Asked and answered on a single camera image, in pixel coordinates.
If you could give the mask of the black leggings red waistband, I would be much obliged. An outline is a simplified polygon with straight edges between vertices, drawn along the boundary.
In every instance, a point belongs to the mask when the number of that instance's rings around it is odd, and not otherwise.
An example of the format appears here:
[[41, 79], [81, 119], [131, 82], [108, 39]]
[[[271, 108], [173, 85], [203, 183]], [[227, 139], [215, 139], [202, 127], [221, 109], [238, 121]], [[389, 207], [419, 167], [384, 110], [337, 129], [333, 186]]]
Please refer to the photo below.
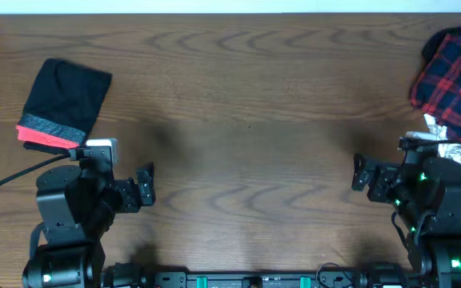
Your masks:
[[62, 154], [87, 140], [112, 74], [60, 58], [39, 70], [16, 130], [27, 150]]

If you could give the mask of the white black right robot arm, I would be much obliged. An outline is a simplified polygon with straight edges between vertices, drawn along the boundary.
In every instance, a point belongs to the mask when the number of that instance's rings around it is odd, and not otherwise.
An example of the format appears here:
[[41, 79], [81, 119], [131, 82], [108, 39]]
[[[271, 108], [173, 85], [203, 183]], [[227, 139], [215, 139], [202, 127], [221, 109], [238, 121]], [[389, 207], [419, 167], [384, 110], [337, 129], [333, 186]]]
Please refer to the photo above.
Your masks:
[[434, 153], [408, 152], [399, 165], [354, 156], [353, 190], [394, 207], [411, 270], [368, 268], [369, 287], [461, 287], [461, 164]]

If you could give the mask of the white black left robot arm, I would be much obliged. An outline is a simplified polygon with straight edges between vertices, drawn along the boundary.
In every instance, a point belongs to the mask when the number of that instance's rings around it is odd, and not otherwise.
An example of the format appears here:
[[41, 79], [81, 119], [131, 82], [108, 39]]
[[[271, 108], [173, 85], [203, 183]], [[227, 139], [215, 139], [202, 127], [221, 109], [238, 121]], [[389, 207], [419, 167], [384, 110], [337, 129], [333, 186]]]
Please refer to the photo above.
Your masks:
[[42, 217], [30, 236], [25, 287], [99, 287], [106, 255], [101, 238], [117, 214], [155, 203], [154, 164], [116, 179], [109, 164], [82, 160], [40, 175], [36, 202]]

